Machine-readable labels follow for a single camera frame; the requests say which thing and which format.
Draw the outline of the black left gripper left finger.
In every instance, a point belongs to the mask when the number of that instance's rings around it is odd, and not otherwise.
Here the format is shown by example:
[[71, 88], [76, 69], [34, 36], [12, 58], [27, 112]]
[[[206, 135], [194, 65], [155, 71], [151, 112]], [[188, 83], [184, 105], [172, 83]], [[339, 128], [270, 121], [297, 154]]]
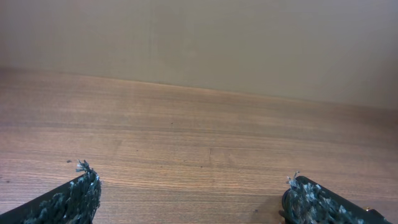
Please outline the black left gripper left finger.
[[81, 176], [1, 214], [1, 223], [92, 223], [100, 207], [100, 177], [86, 161], [77, 166]]

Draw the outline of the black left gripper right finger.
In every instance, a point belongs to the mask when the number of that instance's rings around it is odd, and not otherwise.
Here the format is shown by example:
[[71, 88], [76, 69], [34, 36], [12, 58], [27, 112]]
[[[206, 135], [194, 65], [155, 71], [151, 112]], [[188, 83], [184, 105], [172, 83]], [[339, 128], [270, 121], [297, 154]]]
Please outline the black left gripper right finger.
[[281, 201], [286, 223], [391, 224], [377, 210], [361, 208], [299, 172], [287, 184]]

